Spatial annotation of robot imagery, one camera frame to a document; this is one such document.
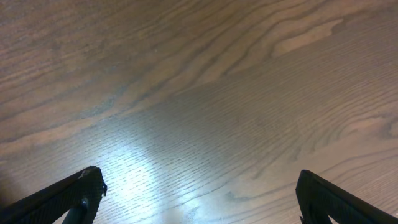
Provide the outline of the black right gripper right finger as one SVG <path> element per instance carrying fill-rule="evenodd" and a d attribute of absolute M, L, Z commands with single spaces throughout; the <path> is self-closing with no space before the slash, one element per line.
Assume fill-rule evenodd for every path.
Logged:
<path fill-rule="evenodd" d="M 397 218 L 309 170 L 301 171 L 295 192 L 303 224 L 397 224 Z"/>

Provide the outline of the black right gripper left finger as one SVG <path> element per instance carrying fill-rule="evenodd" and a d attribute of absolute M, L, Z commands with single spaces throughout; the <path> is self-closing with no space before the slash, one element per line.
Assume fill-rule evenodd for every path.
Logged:
<path fill-rule="evenodd" d="M 101 169 L 89 166 L 2 208 L 1 223 L 46 224 L 66 215 L 64 223 L 92 224 L 106 191 Z"/>

